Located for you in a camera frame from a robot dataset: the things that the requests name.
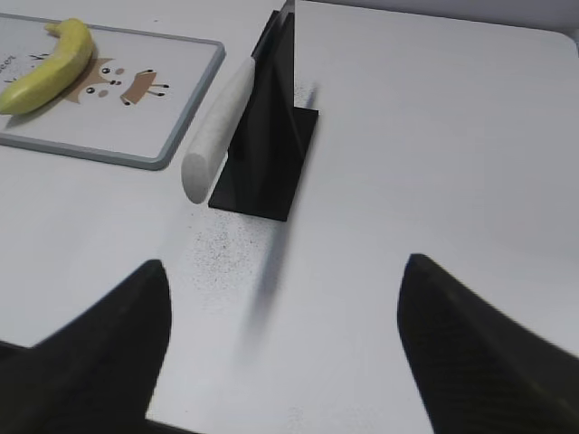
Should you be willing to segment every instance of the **black panel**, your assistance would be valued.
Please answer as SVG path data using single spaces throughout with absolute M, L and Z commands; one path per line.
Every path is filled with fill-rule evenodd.
M 253 93 L 209 206 L 286 221 L 318 112 L 293 107 L 294 14 L 267 34 L 274 39 L 256 60 Z

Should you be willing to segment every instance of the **cutting board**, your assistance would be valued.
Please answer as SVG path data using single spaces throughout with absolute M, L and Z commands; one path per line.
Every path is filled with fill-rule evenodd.
M 58 40 L 40 18 L 0 14 L 0 91 Z M 96 51 L 62 95 L 0 116 L 0 145 L 158 170 L 169 164 L 225 56 L 220 42 L 90 25 Z

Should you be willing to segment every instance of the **white tabletop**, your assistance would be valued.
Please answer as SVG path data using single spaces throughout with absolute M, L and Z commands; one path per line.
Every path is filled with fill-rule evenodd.
M 3 12 L 223 41 L 203 114 L 279 5 L 207 2 L 202 19 L 200 3 Z M 296 68 L 321 116 L 287 225 L 187 203 L 183 146 L 159 173 L 0 149 L 0 338 L 33 344 L 157 256 L 175 320 L 149 417 L 208 434 L 430 432 L 395 324 L 419 251 L 579 354 L 574 44 L 299 3 Z

